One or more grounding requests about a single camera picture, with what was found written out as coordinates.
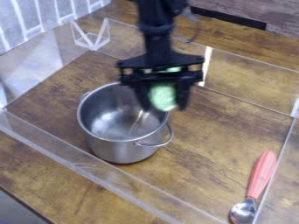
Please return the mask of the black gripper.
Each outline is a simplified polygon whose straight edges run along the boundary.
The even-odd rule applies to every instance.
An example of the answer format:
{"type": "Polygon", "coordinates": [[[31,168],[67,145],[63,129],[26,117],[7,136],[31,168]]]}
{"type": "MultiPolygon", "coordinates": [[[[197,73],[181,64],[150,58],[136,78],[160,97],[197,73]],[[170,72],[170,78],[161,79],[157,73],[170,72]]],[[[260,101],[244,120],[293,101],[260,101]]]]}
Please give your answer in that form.
{"type": "Polygon", "coordinates": [[[119,70],[118,81],[132,87],[144,111],[150,108],[148,85],[176,84],[176,104],[185,110],[192,85],[202,81],[201,65],[204,57],[176,52],[170,32],[142,31],[144,54],[115,63],[119,70]]]}

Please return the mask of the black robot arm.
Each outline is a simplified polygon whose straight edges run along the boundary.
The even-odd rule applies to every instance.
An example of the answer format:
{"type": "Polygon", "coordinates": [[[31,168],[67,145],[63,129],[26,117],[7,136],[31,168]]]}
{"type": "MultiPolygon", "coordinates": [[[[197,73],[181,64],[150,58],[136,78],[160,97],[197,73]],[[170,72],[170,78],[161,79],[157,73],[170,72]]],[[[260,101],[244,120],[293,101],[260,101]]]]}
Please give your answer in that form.
{"type": "Polygon", "coordinates": [[[133,89],[144,110],[185,110],[190,88],[202,81],[201,69],[190,70],[190,66],[204,63],[202,56],[172,49],[173,20],[186,8],[186,0],[134,0],[134,4],[145,53],[115,63],[118,81],[133,89]]]}

